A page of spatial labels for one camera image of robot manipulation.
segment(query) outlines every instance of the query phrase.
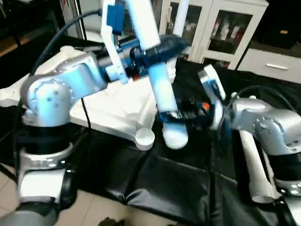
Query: table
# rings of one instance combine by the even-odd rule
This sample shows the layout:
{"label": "table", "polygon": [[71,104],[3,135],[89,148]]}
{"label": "table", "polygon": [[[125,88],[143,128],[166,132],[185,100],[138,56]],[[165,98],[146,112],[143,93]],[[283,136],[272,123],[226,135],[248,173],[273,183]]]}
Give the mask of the table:
{"label": "table", "polygon": [[[50,38],[41,36],[2,57],[1,74],[7,78],[0,88],[24,76]],[[50,55],[66,44],[96,43],[63,37]],[[200,64],[178,61],[173,84],[176,97],[207,100],[197,77],[202,68]],[[247,72],[216,70],[227,95],[247,85],[272,86],[301,113],[300,85]],[[265,91],[247,96],[251,94],[275,107],[284,107]],[[0,108],[0,137],[11,129],[15,110],[15,107]],[[153,131],[156,139],[147,152],[139,151],[130,141],[93,131],[81,144],[89,152],[85,153],[78,169],[79,188],[187,225],[279,225],[273,205],[257,205],[251,201],[237,132],[231,133],[232,142],[228,141],[224,150],[213,143],[213,132],[189,130],[188,144],[181,150],[171,150],[164,144],[162,123],[156,121]],[[10,135],[0,142],[0,149],[0,161],[12,165]]]}

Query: white tray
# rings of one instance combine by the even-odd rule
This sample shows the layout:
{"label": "white tray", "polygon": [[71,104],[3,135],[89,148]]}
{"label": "white tray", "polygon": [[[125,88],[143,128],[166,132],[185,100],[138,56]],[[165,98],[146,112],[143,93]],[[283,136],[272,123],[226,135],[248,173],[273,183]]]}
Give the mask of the white tray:
{"label": "white tray", "polygon": [[[64,46],[58,54],[43,63],[36,74],[47,73],[63,60],[82,53],[71,46]],[[10,87],[0,89],[0,106],[9,107],[18,104],[19,90],[27,77],[28,75]],[[84,100],[93,129],[131,140],[141,150],[152,147],[154,135],[151,128],[157,109],[148,77],[126,85],[122,85],[119,81],[110,83],[106,90],[85,97]],[[71,109],[70,116],[71,122],[87,127],[80,101]],[[136,134],[140,129],[143,130],[140,131],[137,140]],[[146,136],[145,139],[141,138],[141,134]]]}

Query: white tube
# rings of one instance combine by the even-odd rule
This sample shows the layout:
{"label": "white tube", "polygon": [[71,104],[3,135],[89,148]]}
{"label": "white tube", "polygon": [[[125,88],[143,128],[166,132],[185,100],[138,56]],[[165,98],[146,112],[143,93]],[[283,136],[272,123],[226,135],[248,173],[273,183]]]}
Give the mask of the white tube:
{"label": "white tube", "polygon": [[147,50],[160,44],[150,0],[127,0],[127,6],[141,49]]}
{"label": "white tube", "polygon": [[239,134],[250,176],[249,190],[251,198],[257,203],[271,203],[275,200],[274,188],[267,180],[254,138],[247,131],[239,131]]}
{"label": "white tube", "polygon": [[[127,6],[141,49],[147,50],[159,45],[160,37],[150,0],[127,0]],[[154,65],[148,71],[158,111],[177,111],[166,64]],[[187,144],[188,134],[184,125],[164,123],[163,126],[163,137],[169,148],[180,149]]]}
{"label": "white tube", "polygon": [[[184,26],[185,26],[185,20],[188,12],[188,6],[189,6],[189,0],[181,0],[178,11],[177,11],[177,16],[175,18],[175,23],[174,23],[174,31],[173,34],[176,34],[178,36],[182,36]],[[167,63],[167,69],[169,73],[169,77],[174,78],[175,77],[175,64],[177,62],[177,58],[171,59]]]}
{"label": "white tube", "polygon": [[[166,64],[161,63],[150,67],[149,78],[157,101],[158,111],[178,110]],[[169,148],[180,149],[187,144],[188,133],[185,125],[164,123],[163,126],[163,138]]]}

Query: floor tile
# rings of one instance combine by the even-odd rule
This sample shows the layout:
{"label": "floor tile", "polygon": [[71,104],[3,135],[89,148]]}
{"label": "floor tile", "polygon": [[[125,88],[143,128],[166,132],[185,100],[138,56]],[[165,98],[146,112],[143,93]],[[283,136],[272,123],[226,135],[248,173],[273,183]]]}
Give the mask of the floor tile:
{"label": "floor tile", "polygon": [[126,226],[167,226],[175,224],[174,221],[169,219],[127,207]]}
{"label": "floor tile", "polygon": [[9,181],[9,178],[0,172],[0,191],[4,187],[4,185],[6,185],[6,183],[8,181]]}
{"label": "floor tile", "polygon": [[71,208],[61,212],[55,226],[80,226],[85,218],[94,195],[84,191],[78,191],[76,202]]}
{"label": "floor tile", "polygon": [[95,196],[82,226],[97,226],[107,217],[119,221],[126,217],[126,207],[119,202],[107,198]]}
{"label": "floor tile", "polygon": [[10,212],[9,210],[0,208],[0,218],[3,217],[4,215],[7,215],[9,212]]}
{"label": "floor tile", "polygon": [[16,184],[9,180],[0,191],[0,207],[15,210],[18,205],[16,197]]}

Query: black cable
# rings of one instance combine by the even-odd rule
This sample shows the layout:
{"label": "black cable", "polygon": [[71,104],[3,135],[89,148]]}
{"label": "black cable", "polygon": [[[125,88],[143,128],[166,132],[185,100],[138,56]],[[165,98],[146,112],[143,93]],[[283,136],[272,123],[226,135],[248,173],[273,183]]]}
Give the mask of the black cable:
{"label": "black cable", "polygon": [[[59,38],[64,34],[64,32],[71,27],[74,23],[76,23],[77,21],[90,16],[90,15],[99,15],[102,16],[103,12],[101,9],[98,10],[93,10],[93,11],[89,11],[86,12],[72,20],[70,20],[68,23],[65,24],[65,26],[58,31],[58,33],[55,34],[55,36],[51,39],[51,41],[48,43],[48,45],[45,47],[45,49],[43,50],[43,52],[40,54],[39,58],[37,59],[37,61],[35,62],[34,66],[32,67],[29,76],[33,76],[37,70],[37,68],[44,62],[45,58],[47,57],[47,55],[49,54],[49,52],[51,51],[52,47],[55,45],[55,43],[59,40]],[[20,111],[22,108],[22,101],[21,99],[19,100],[18,106],[17,106],[17,110],[16,110],[16,116],[14,119],[14,123],[13,123],[13,155],[14,155],[14,165],[15,165],[15,172],[16,172],[16,178],[19,177],[19,151],[17,148],[17,140],[16,140],[16,130],[17,130],[17,125],[18,125],[18,118],[20,115]]]}
{"label": "black cable", "polygon": [[[80,2],[78,0],[77,0],[77,5],[79,7],[79,14],[81,15]],[[86,34],[84,20],[80,19],[80,22],[81,22],[81,27],[82,27],[83,33],[84,33],[84,40],[87,41],[87,34]],[[89,115],[88,115],[88,111],[86,109],[84,98],[81,98],[80,100],[81,100],[81,105],[83,106],[83,109],[84,109],[84,112],[85,112],[85,116],[86,116],[86,119],[87,119],[88,129],[90,130],[91,129],[91,122],[90,122],[90,118],[89,118]]]}
{"label": "black cable", "polygon": [[273,89],[271,87],[262,86],[262,85],[252,85],[252,86],[245,87],[245,88],[241,89],[234,97],[232,97],[230,99],[229,103],[224,108],[223,113],[222,113],[222,118],[221,118],[221,121],[220,121],[220,123],[218,125],[218,129],[217,129],[218,141],[221,141],[221,128],[222,128],[223,122],[225,121],[225,117],[227,115],[226,112],[229,110],[229,108],[231,107],[231,105],[234,103],[234,101],[237,99],[238,96],[241,96],[243,93],[245,93],[247,91],[255,90],[255,89],[262,89],[262,90],[266,90],[266,91],[270,92],[271,94],[282,99],[290,110],[297,112],[296,109],[291,105],[291,103],[281,93],[279,93],[278,91],[276,91],[275,89]]}
{"label": "black cable", "polygon": [[89,119],[89,116],[88,116],[88,111],[86,109],[84,98],[81,98],[80,100],[81,100],[81,105],[83,105],[83,109],[84,109],[84,112],[85,112],[85,115],[86,115],[86,119],[87,119],[87,123],[88,123],[88,129],[91,129],[91,122],[90,122],[90,119]]}

